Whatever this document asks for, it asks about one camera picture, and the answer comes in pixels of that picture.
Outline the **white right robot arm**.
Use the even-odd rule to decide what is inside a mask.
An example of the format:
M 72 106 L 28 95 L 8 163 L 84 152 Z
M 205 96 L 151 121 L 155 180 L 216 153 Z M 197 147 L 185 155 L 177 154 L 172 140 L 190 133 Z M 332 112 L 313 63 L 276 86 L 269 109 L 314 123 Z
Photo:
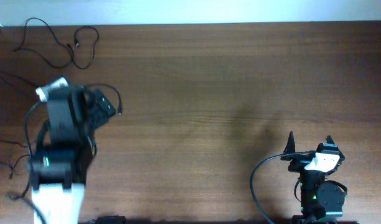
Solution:
M 293 216 L 291 223 L 337 223 L 343 216 L 347 187 L 327 179 L 345 160 L 332 137 L 327 136 L 314 151 L 296 152 L 290 132 L 281 160 L 289 162 L 290 172 L 299 174 L 296 186 L 300 187 L 301 214 Z

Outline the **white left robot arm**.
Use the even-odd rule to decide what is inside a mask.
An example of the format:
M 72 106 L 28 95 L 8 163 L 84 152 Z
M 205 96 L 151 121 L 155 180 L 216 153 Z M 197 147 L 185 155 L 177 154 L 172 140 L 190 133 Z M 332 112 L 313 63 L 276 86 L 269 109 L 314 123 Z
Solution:
M 45 86 L 40 101 L 48 118 L 29 159 L 35 223 L 77 223 L 87 170 L 97 154 L 95 131 L 117 110 L 99 89 Z

